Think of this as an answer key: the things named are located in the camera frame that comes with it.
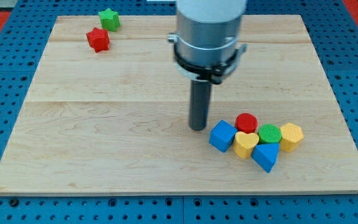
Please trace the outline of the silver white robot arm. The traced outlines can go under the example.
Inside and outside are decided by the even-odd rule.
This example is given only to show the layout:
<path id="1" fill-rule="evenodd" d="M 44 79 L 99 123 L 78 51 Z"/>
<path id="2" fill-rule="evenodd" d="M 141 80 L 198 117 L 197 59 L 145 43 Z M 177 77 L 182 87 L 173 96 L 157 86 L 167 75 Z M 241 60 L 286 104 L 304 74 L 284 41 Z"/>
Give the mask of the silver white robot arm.
<path id="1" fill-rule="evenodd" d="M 237 48 L 246 0 L 177 0 L 174 65 L 195 82 L 218 85 L 238 66 L 247 46 Z"/>

